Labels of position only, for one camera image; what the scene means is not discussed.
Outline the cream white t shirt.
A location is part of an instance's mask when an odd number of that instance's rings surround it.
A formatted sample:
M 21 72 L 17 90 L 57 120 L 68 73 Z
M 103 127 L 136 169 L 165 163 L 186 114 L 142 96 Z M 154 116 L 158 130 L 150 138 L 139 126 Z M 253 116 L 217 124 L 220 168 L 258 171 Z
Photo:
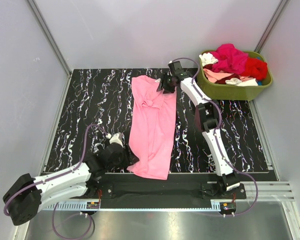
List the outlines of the cream white t shirt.
M 258 86 L 257 80 L 253 77 L 245 77 L 242 79 L 231 78 L 225 81 L 227 85 L 237 86 L 237 87 L 256 87 Z

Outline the dark red t shirt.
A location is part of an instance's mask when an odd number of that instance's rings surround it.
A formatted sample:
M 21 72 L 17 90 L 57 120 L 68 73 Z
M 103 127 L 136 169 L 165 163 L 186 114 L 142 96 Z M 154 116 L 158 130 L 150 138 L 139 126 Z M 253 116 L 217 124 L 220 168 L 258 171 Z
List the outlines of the dark red t shirt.
M 212 64 L 209 64 L 209 65 L 206 65 L 206 66 L 203 66 L 202 69 L 209 69 L 212 71 Z M 225 77 L 219 81 L 217 81 L 216 83 L 213 83 L 213 84 L 222 84 L 222 85 L 225 85 L 226 84 L 226 80 L 230 80 L 231 78 L 238 78 L 240 79 L 240 76 L 238 74 L 235 74 L 235 73 L 231 73 L 232 75 L 229 76 L 229 77 Z

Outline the peach t shirt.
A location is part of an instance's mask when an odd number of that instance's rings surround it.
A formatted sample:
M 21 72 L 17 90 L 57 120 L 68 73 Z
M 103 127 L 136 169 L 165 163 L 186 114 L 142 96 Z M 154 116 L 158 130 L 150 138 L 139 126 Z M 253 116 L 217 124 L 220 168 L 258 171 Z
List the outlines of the peach t shirt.
M 213 72 L 210 69 L 204 68 L 203 69 L 204 75 L 207 77 L 208 81 L 211 83 L 216 83 L 224 78 L 230 77 L 232 73 L 226 72 Z

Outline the light pink t shirt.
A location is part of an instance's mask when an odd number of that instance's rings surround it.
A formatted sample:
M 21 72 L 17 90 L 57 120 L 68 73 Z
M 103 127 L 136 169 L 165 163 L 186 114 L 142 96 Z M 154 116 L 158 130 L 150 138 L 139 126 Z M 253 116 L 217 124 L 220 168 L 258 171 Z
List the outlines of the light pink t shirt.
M 158 91 L 159 81 L 132 78 L 132 123 L 128 145 L 139 161 L 127 170 L 148 179 L 167 180 L 176 128 L 177 94 Z

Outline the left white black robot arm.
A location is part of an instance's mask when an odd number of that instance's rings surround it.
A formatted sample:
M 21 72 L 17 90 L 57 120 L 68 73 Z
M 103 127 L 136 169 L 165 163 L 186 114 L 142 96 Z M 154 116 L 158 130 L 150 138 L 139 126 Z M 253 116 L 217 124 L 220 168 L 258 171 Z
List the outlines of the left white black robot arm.
M 81 163 L 47 175 L 21 175 L 5 193 L 4 213 L 14 226 L 20 226 L 48 206 L 71 198 L 93 198 L 97 181 L 114 168 L 124 169 L 139 158 L 128 145 L 111 143 L 97 153 L 89 153 Z

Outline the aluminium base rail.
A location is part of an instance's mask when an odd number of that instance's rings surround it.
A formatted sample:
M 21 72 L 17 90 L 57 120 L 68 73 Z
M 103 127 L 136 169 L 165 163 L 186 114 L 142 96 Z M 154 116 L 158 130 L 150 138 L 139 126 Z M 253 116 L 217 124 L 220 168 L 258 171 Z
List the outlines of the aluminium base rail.
M 237 210 L 222 210 L 222 203 L 255 201 L 292 201 L 293 194 L 287 183 L 279 182 L 244 182 L 246 199 L 204 199 L 191 195 L 137 195 L 126 194 L 104 199 L 101 194 L 96 198 L 69 198 L 52 204 L 41 211 L 119 211 L 119 212 L 219 212 L 221 214 L 237 214 Z M 87 209 L 87 202 L 100 202 L 99 209 Z

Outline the right aluminium frame post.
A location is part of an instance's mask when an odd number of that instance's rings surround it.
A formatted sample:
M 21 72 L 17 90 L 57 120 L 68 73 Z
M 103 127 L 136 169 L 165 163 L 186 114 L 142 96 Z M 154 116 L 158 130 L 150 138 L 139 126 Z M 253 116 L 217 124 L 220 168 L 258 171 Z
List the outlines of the right aluminium frame post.
M 264 29 L 254 51 L 257 53 L 261 53 L 262 49 L 266 45 L 267 40 L 269 39 L 271 33 L 275 29 L 277 23 L 279 22 L 281 16 L 283 15 L 285 9 L 289 5 L 290 0 L 280 0 L 275 11 L 273 12 L 266 28 Z

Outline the magenta t shirt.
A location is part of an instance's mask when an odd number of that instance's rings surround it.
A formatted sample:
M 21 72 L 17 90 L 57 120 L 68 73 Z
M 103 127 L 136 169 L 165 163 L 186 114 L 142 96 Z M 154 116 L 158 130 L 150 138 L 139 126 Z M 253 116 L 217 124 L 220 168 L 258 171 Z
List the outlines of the magenta t shirt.
M 249 55 L 233 44 L 222 44 L 215 51 L 210 52 L 218 62 L 212 66 L 212 71 L 215 73 L 225 72 L 233 74 L 242 74 L 246 67 L 246 62 Z

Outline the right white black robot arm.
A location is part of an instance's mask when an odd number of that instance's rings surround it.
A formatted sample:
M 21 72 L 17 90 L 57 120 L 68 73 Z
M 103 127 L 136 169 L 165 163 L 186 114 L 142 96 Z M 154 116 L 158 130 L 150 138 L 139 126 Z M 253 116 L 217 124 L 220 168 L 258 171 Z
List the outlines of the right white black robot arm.
M 169 72 L 162 74 L 157 91 L 172 94 L 179 87 L 192 101 L 195 106 L 194 122 L 206 140 L 215 164 L 217 183 L 210 195 L 229 198 L 240 186 L 240 181 L 222 141 L 219 104 L 201 90 L 196 77 L 183 69 L 179 58 L 170 61 L 168 68 Z

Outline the left small circuit board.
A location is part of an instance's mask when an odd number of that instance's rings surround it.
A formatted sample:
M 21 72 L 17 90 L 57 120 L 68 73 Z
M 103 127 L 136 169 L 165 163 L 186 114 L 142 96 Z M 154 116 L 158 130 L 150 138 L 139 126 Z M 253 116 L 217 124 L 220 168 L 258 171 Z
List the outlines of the left small circuit board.
M 100 208 L 100 202 L 99 201 L 88 201 L 86 203 L 87 209 L 99 209 Z

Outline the olive green laundry basket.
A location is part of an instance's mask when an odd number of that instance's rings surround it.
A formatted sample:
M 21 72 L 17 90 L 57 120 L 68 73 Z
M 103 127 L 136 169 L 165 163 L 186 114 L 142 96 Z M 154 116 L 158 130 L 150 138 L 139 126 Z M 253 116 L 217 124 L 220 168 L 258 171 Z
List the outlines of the olive green laundry basket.
M 199 63 L 200 72 L 196 77 L 197 84 L 213 100 L 252 101 L 273 83 L 271 72 L 268 70 L 266 78 L 261 82 L 262 85 L 234 86 L 229 84 L 215 84 L 206 78 L 201 61 Z

